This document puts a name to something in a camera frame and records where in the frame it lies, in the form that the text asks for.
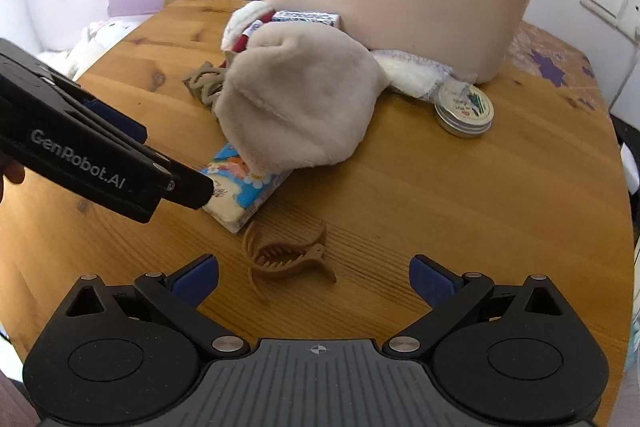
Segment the person left hand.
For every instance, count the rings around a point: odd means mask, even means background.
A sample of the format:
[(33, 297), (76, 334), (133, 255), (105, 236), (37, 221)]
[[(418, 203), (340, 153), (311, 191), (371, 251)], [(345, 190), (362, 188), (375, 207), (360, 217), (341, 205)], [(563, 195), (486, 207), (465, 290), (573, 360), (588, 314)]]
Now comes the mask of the person left hand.
[(25, 168), (15, 159), (4, 154), (0, 157), (0, 202), (4, 194), (4, 181), (20, 185), (25, 180)]

